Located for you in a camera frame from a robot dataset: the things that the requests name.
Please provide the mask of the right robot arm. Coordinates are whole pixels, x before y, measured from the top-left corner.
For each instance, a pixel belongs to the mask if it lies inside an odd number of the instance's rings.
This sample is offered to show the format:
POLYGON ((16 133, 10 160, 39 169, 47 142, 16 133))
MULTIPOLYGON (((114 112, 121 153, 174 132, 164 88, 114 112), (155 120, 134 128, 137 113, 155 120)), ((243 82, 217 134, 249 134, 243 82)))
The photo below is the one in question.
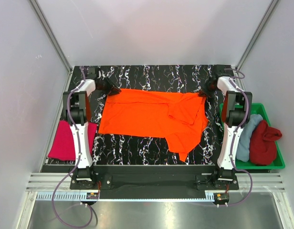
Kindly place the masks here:
POLYGON ((213 66, 211 77, 199 91, 199 95, 203 97, 210 97, 215 91, 224 94, 221 110, 224 135, 217 165, 211 175, 196 176, 196 185, 203 190, 208 188, 226 190, 229 187, 237 189, 236 173, 248 173, 236 167, 239 140, 250 120, 252 105, 252 93, 244 91, 234 81, 244 77, 245 75, 236 69, 217 64, 213 66))

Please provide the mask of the orange t shirt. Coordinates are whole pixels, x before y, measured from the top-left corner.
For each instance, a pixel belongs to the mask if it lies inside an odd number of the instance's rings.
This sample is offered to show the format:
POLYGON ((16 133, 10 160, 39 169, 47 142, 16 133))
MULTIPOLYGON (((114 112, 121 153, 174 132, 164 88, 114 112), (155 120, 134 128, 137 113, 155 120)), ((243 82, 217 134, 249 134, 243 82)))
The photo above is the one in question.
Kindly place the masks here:
POLYGON ((208 125, 205 102, 198 93, 122 89, 107 97, 99 133, 164 138, 185 162, 208 125))

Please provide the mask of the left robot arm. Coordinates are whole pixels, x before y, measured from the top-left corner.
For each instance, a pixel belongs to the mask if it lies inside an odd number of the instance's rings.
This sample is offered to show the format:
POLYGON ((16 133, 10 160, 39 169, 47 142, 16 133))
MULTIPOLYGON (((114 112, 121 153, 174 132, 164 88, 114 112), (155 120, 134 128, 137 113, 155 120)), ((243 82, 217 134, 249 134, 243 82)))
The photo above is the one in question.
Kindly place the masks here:
POLYGON ((93 168, 90 155, 88 127, 91 110, 88 97, 94 91, 102 91, 108 96, 121 93, 119 89, 99 67, 80 67, 83 79, 79 85, 63 93, 63 118, 70 127, 74 152, 75 166, 69 172, 71 188, 81 187, 93 189, 100 187, 100 181, 93 168))

